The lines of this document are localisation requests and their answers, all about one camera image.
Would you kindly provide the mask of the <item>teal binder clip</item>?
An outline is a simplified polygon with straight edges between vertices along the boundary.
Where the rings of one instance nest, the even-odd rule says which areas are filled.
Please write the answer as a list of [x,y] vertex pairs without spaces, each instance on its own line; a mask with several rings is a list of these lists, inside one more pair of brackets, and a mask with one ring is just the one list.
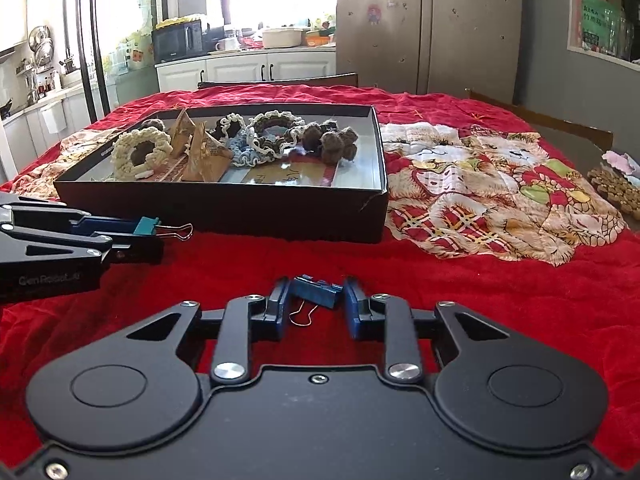
[[183,226],[165,226],[159,218],[142,217],[134,227],[134,235],[175,238],[185,242],[194,232],[192,223]]

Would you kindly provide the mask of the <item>blue binder clip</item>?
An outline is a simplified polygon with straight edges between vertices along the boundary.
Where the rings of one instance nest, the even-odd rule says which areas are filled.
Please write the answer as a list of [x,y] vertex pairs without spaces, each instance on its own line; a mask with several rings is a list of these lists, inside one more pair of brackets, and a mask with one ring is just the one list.
[[[342,285],[323,280],[316,281],[309,275],[293,278],[290,284],[290,293],[292,296],[302,300],[299,307],[288,314],[290,322],[297,327],[311,326],[312,314],[318,307],[333,310],[344,296]],[[296,322],[294,318],[304,310],[305,304],[312,305],[312,308],[307,313],[307,322]]]

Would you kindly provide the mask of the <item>cream knitted scrunchie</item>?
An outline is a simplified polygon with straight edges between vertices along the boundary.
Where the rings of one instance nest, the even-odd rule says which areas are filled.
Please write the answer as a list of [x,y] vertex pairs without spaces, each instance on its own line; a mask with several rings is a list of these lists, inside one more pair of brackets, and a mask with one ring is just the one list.
[[113,146],[113,177],[119,181],[143,179],[154,174],[172,152],[171,137],[155,127],[122,133]]

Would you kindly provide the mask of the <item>light blue knitted scrunchie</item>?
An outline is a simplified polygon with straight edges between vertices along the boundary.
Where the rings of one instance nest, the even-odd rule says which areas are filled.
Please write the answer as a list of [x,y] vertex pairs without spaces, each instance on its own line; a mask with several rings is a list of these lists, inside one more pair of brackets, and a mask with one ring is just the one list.
[[241,131],[229,140],[228,149],[232,153],[232,165],[236,168],[255,168],[274,161],[271,155],[259,153],[250,142],[248,132]]

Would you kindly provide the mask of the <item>brown white-edged scrunchie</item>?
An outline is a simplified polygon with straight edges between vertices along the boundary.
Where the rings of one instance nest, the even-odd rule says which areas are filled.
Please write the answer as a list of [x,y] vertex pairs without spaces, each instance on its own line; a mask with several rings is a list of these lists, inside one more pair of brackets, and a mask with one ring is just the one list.
[[248,125],[248,146],[259,156],[269,160],[280,159],[287,150],[295,148],[306,122],[291,112],[268,112],[256,115]]

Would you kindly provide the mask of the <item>brown fuzzy hair claw small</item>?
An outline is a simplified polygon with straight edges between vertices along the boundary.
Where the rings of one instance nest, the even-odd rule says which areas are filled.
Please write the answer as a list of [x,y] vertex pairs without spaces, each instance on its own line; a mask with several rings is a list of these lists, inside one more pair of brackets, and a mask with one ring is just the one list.
[[326,165],[337,165],[342,159],[351,162],[357,154],[358,134],[353,128],[327,131],[320,138],[320,158]]

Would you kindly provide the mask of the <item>black white-edged scrunchie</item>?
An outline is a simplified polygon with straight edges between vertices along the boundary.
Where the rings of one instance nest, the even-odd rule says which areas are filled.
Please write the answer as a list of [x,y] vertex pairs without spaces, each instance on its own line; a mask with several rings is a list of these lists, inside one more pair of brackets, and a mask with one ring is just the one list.
[[246,127],[244,118],[236,113],[222,116],[216,122],[213,137],[222,142],[234,138]]

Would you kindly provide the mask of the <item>black shallow cardboard box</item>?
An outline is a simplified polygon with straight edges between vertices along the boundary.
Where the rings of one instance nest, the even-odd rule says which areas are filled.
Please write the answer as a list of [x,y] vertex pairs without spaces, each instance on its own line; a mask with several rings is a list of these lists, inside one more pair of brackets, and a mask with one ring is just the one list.
[[376,243],[388,204],[381,128],[373,107],[326,103],[252,103],[192,107],[194,122],[213,127],[230,113],[251,120],[280,110],[305,122],[333,119],[358,134],[356,157],[341,160],[331,186],[119,181],[106,142],[58,177],[62,202],[99,216],[156,217],[199,231],[286,240]]

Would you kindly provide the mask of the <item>colourful booklet in box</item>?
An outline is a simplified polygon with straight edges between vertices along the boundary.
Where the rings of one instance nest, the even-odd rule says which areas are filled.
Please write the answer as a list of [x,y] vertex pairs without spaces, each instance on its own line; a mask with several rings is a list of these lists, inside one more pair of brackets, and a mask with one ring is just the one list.
[[235,167],[228,159],[215,156],[210,162],[204,162],[200,172],[193,172],[189,159],[184,156],[171,165],[165,164],[140,182],[331,186],[335,174],[335,166],[326,166],[313,157],[298,155],[254,168]]

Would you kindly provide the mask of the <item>white kitchen cabinet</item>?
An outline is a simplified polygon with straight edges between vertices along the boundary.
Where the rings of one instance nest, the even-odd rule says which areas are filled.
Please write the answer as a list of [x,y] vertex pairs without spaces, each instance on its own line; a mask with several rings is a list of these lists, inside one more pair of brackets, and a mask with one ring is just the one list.
[[329,47],[218,52],[155,66],[160,92],[196,90],[200,82],[273,82],[336,74]]

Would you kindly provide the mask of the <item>black microwave oven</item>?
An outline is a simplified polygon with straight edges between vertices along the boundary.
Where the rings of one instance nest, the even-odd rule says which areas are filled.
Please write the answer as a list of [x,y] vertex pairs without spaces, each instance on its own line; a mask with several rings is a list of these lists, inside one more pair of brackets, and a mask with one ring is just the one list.
[[154,29],[152,44],[156,64],[199,55],[204,52],[202,22],[192,20]]

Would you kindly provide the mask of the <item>red quilted bedspread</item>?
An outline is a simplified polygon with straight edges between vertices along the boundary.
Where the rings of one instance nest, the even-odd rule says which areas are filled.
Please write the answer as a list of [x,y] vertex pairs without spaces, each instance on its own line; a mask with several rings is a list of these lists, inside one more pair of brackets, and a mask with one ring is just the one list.
[[[372,105],[385,124],[425,120],[456,128],[482,125],[529,130],[520,118],[446,94],[413,96],[375,88],[240,84],[152,94],[115,108],[91,128],[131,125],[160,110],[241,102]],[[364,290],[401,296],[413,307],[454,300],[592,366],[608,385],[608,412],[596,447],[624,469],[639,461],[639,235],[579,246],[562,266],[493,256],[436,258],[385,229],[381,243],[287,242],[268,237],[196,233],[170,240],[161,264],[115,264],[101,287],[85,294],[7,304],[1,310],[1,463],[15,467],[40,448],[27,414],[29,379],[47,362],[183,299],[203,308],[269,292],[282,275],[337,282],[358,278]],[[254,347],[265,364],[366,364],[381,346],[350,339],[344,316],[321,309],[311,328],[288,328],[282,342]]]

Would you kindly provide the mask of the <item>dark wooden chair back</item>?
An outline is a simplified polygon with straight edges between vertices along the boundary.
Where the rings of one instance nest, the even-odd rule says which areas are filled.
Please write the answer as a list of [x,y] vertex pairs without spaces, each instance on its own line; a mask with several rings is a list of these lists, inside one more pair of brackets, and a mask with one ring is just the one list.
[[[243,84],[258,84],[258,81],[199,81],[198,90],[216,88],[222,86],[242,86]],[[331,86],[351,86],[359,87],[357,73],[338,74],[333,76],[322,76],[314,78],[270,80],[268,84],[280,84],[280,86],[305,86],[311,87],[331,87]]]

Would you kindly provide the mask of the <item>cream plastic basin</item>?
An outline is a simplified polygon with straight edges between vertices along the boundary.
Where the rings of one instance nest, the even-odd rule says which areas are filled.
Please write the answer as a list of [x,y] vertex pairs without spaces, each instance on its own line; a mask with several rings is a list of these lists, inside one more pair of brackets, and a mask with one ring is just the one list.
[[266,28],[262,32],[264,49],[286,49],[302,46],[305,43],[307,27]]

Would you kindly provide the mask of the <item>brown beaded mat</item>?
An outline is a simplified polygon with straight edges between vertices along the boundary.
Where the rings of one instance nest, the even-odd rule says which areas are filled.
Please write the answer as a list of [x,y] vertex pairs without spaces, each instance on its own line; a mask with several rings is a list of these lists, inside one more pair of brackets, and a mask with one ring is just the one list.
[[622,214],[634,220],[640,217],[639,189],[625,178],[607,169],[591,169],[587,180],[596,191]]

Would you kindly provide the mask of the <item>stainless steel refrigerator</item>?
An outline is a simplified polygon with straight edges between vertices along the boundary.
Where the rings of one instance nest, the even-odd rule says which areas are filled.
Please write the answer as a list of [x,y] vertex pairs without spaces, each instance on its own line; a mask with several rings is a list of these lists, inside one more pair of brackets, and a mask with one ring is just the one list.
[[389,92],[513,98],[522,0],[337,0],[336,69]]

